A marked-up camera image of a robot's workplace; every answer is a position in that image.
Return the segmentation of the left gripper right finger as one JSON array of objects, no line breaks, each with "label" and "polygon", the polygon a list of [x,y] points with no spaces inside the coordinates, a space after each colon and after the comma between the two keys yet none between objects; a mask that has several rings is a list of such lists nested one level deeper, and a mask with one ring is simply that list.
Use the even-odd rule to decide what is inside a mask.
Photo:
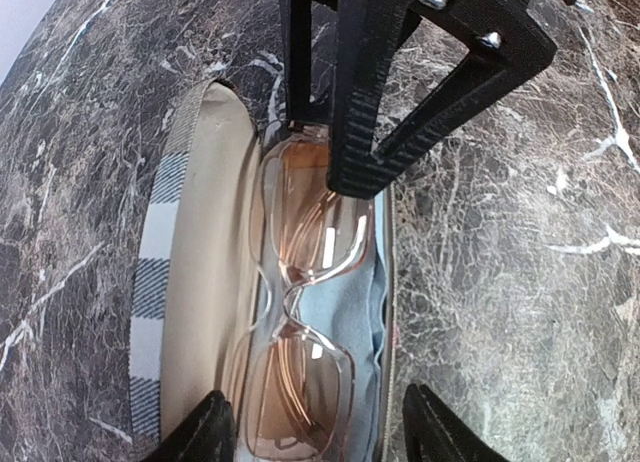
[{"label": "left gripper right finger", "polygon": [[427,385],[410,384],[402,407],[410,462],[507,462],[485,444]]}]

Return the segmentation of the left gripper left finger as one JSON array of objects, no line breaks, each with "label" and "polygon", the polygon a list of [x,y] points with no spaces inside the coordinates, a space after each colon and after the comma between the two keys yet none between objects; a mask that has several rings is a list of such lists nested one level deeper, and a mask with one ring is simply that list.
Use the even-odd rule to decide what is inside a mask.
[{"label": "left gripper left finger", "polygon": [[212,390],[144,462],[232,462],[235,448],[231,404]]}]

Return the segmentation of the light blue cleaning cloth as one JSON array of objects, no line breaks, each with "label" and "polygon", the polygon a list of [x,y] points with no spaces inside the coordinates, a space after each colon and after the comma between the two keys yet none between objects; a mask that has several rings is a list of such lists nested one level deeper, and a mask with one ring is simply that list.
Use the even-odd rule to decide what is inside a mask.
[{"label": "light blue cleaning cloth", "polygon": [[302,320],[349,352],[354,362],[351,417],[337,431],[324,461],[373,461],[379,438],[386,345],[388,262],[385,195],[374,201],[371,242],[364,260],[349,273],[306,289]]}]

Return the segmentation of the plaid sunglasses case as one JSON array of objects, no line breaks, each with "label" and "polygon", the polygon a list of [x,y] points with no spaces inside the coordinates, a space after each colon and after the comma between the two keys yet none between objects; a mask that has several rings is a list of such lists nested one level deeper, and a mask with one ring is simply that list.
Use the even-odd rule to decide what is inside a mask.
[{"label": "plaid sunglasses case", "polygon": [[[130,397],[134,434],[149,455],[212,390],[230,402],[237,346],[258,307],[248,246],[259,165],[284,133],[259,134],[235,91],[220,82],[184,98],[155,176],[134,278]],[[379,438],[384,459],[394,370],[393,209],[385,195],[386,345]]]}]

